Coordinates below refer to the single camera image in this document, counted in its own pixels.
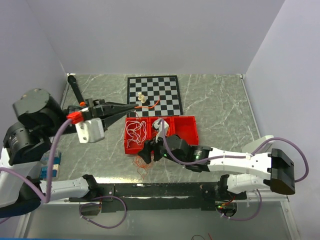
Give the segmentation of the red three-compartment bin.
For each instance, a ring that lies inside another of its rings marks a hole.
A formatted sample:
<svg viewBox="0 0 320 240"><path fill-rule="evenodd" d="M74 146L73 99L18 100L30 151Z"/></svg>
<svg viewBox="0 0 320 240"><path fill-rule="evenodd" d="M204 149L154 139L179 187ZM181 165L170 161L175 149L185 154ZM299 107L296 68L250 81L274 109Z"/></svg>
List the red three-compartment bin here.
<svg viewBox="0 0 320 240"><path fill-rule="evenodd" d="M146 140L155 137L157 132L153 123L158 119L153 117L127 117L124 125L124 152L136 155L144 146ZM167 136L178 135L190 145L199 144L199 135L194 116L164 116L169 124Z"/></svg>

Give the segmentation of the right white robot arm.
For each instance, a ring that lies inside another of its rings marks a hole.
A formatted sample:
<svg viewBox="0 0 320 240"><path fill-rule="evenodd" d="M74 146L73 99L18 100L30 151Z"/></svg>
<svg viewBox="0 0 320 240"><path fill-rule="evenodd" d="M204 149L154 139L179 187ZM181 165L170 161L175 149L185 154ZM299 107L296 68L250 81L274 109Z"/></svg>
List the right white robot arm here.
<svg viewBox="0 0 320 240"><path fill-rule="evenodd" d="M241 153L215 147L189 145L174 134L144 142L138 152L146 164L162 158L171 160L193 172L227 172L219 181L218 193L230 199L242 192L269 189L281 195L294 195L293 161L278 148L264 153Z"/></svg>

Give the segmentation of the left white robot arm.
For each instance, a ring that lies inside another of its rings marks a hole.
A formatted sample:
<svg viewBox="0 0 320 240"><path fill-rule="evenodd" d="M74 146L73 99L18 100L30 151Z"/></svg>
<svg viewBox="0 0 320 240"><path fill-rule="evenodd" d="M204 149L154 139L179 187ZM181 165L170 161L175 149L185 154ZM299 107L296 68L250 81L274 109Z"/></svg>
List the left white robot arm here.
<svg viewBox="0 0 320 240"><path fill-rule="evenodd" d="M41 204L75 198L93 201L103 195L91 174L53 181L53 163L62 135L78 135L81 143L104 139L105 131L135 104L84 99L77 87L78 106L62 109L44 89L26 92L13 104L18 121L8 128L0 159L0 218L28 214Z"/></svg>

